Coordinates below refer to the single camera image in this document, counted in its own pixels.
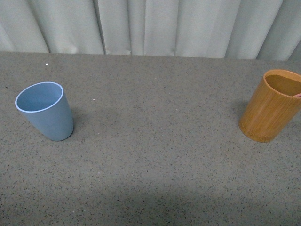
gray countertop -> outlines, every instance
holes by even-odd
[[[0,53],[0,225],[300,225],[300,113],[270,143],[238,127],[274,68],[301,62]],[[65,89],[64,141],[15,107],[41,81]]]

white curtain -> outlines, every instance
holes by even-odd
[[[301,0],[0,0],[0,51],[301,59]]]

